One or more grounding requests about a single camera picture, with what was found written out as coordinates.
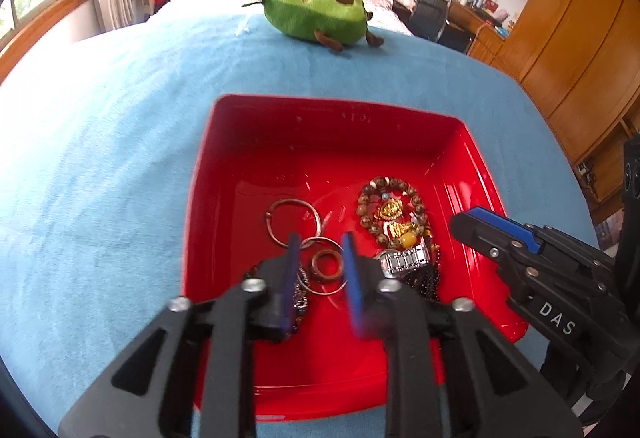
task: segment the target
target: gold pendant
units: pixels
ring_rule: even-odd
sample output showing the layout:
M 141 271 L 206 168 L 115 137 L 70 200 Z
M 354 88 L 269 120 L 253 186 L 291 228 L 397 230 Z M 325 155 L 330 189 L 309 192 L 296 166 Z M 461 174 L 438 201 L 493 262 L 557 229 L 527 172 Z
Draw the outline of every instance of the gold pendant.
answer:
M 393 221 L 402 215 L 402 200 L 400 199 L 386 199 L 383 203 L 380 203 L 374 217 L 376 219 L 383 219 L 384 221 Z
M 391 237 L 398 239 L 407 232 L 415 230 L 415 225 L 411 222 L 398 223 L 397 221 L 392 221 L 391 223 L 389 223 L 388 227 Z

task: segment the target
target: plush toy leg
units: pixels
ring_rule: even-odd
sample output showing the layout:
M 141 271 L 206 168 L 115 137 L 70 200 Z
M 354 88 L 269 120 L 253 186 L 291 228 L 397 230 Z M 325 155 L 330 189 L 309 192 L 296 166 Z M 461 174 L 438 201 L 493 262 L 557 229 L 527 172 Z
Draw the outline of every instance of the plush toy leg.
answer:
M 336 53 L 340 53 L 344 49 L 344 46 L 340 42 L 332 39 L 331 37 L 327 37 L 320 30 L 316 30 L 314 32 L 314 36 L 316 37 L 316 40 L 320 42 L 320 44 L 322 44 L 325 48 L 334 50 L 334 52 Z
M 367 39 L 367 44 L 372 48 L 379 48 L 380 46 L 382 46 L 382 44 L 385 43 L 385 39 L 374 35 L 369 30 L 367 30 L 367 33 L 365 33 L 364 36 Z

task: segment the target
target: yellow bead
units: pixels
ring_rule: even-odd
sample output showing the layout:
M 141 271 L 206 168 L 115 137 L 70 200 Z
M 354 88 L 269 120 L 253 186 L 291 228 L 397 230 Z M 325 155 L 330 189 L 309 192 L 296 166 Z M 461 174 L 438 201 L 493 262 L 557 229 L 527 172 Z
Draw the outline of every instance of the yellow bead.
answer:
M 414 246 L 414 244 L 417 243 L 417 241 L 418 238 L 414 231 L 404 233 L 400 236 L 400 243 L 402 243 L 402 248 L 411 248 L 412 246 Z

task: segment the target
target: red tray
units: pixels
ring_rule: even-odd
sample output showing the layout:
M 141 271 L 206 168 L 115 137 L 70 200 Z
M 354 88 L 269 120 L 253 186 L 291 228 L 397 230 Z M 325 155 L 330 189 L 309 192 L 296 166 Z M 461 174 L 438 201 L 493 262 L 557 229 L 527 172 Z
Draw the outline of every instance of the red tray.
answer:
M 281 255 L 265 211 L 276 200 L 312 203 L 336 241 L 353 231 L 360 254 L 380 249 L 355 214 L 362 186 L 395 176 L 418 189 L 442 249 L 443 302 L 471 297 L 514 342 L 527 323 L 505 300 L 496 266 L 449 234 L 450 217 L 476 205 L 504 209 L 465 125 L 412 109 L 342 100 L 236 96 L 213 107 L 194 171 L 185 232 L 183 293 L 195 302 L 220 296 L 258 262 Z M 274 231 L 314 233 L 301 207 L 278 208 Z M 310 258 L 311 250 L 302 253 Z M 259 420 L 303 420 L 375 407 L 386 400 L 386 357 L 379 341 L 351 332 L 345 292 L 309 296 L 300 331 L 283 344 L 255 346 Z M 437 344 L 436 372 L 443 380 Z

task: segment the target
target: metal ring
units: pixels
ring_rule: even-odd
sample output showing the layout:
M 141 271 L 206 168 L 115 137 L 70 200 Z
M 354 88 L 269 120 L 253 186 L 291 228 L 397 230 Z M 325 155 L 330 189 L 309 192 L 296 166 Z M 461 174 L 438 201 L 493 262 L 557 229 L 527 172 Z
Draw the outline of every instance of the metal ring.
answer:
M 267 212 L 264 214 L 264 217 L 267 223 L 267 232 L 269 232 L 269 236 L 271 237 L 271 239 L 273 239 L 273 242 L 280 245 L 282 248 L 289 248 L 288 244 L 283 243 L 281 240 L 279 240 L 275 236 L 275 234 L 273 233 L 273 229 L 271 228 L 271 218 L 273 217 L 273 211 L 277 209 L 280 205 L 286 205 L 287 203 L 291 203 L 294 205 L 301 205 L 303 207 L 308 208 L 311 211 L 316 221 L 315 237 L 320 237 L 320 234 L 322 234 L 322 221 L 320 220 L 320 214 L 318 214 L 318 211 L 316 211 L 316 208 L 311 203 L 307 201 L 303 201 L 302 199 L 285 198 L 285 199 L 279 199 L 278 201 L 274 201 L 267 209 Z M 311 238 L 308 237 L 307 239 L 302 241 L 302 243 L 300 244 L 301 249 L 309 248 L 313 244 L 313 242 L 308 242 L 309 239 Z
M 327 275 L 320 271 L 318 268 L 318 259 L 325 255 L 334 256 L 335 260 L 338 262 L 338 271 L 332 273 L 331 275 Z M 330 248 L 323 248 L 322 250 L 318 250 L 314 256 L 311 258 L 311 270 L 313 270 L 314 274 L 321 278 L 321 282 L 332 282 L 335 281 L 338 277 L 342 275 L 344 272 L 344 261 L 342 260 L 342 256 L 340 252 L 332 250 Z
M 303 239 L 302 243 L 300 244 L 300 248 L 302 248 L 303 245 L 307 245 L 307 244 L 308 244 L 308 246 L 305 246 L 305 248 L 308 248 L 312 244 L 319 243 L 321 241 L 324 242 L 324 243 L 333 244 L 336 248 L 338 248 L 340 250 L 340 252 L 344 252 L 342 247 L 338 243 L 336 243 L 333 239 L 329 239 L 328 237 L 322 237 L 320 235 L 316 235 L 316 236 L 313 236 L 313 237 L 307 237 L 306 239 Z M 313 295 L 319 295 L 319 296 L 322 296 L 322 297 L 329 297 L 330 295 L 335 295 L 347 285 L 347 281 L 343 280 L 342 284 L 340 285 L 340 288 L 338 288 L 338 289 L 336 289 L 336 290 L 334 290 L 332 292 L 318 292 L 316 290 L 312 290 L 311 288 L 309 288 L 306 284 L 304 284 L 300 280 L 300 271 L 298 271 L 298 276 L 297 277 L 298 277 L 298 283 L 300 284 L 300 286 L 302 286 L 302 288 L 304 288 L 309 293 L 312 293 Z

